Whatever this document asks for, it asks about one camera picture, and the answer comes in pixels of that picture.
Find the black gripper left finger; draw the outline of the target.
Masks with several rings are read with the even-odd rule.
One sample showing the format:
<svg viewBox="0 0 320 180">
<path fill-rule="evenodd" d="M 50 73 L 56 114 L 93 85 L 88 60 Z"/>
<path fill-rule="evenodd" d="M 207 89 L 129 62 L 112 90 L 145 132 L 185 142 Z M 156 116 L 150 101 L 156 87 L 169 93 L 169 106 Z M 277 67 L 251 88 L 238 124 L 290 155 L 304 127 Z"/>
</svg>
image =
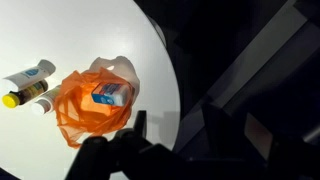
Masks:
<svg viewBox="0 0 320 180">
<path fill-rule="evenodd" d="M 109 180 L 114 161 L 104 137 L 87 138 L 81 145 L 65 180 Z"/>
</svg>

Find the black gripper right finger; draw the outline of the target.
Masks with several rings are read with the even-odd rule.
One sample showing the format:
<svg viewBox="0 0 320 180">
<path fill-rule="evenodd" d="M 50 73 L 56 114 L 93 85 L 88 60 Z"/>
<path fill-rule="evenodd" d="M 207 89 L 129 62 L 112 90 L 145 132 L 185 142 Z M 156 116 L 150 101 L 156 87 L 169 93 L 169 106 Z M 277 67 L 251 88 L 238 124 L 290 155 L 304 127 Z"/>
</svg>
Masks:
<svg viewBox="0 0 320 180">
<path fill-rule="evenodd" d="M 147 134 L 147 111 L 139 110 L 134 122 L 133 129 L 140 136 L 146 137 Z"/>
</svg>

